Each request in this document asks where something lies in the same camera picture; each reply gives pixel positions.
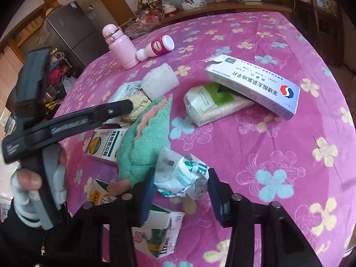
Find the left gloved hand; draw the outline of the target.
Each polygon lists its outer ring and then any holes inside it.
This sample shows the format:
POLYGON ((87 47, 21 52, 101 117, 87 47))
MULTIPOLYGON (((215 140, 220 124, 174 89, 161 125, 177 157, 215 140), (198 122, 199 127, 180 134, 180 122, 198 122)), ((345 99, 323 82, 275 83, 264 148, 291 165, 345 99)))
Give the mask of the left gloved hand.
MULTIPOLYGON (((54 202, 62 206, 66 202, 68 189, 66 187, 66 151, 56 151, 58 158, 57 167, 54 174, 54 202)), ((13 173, 10 186, 13 193, 13 206, 19 219, 28 227, 39 228, 41 226, 39 215, 37 214, 29 192, 38 191, 42 187, 42 179, 39 174, 29 169, 20 168, 13 173)))

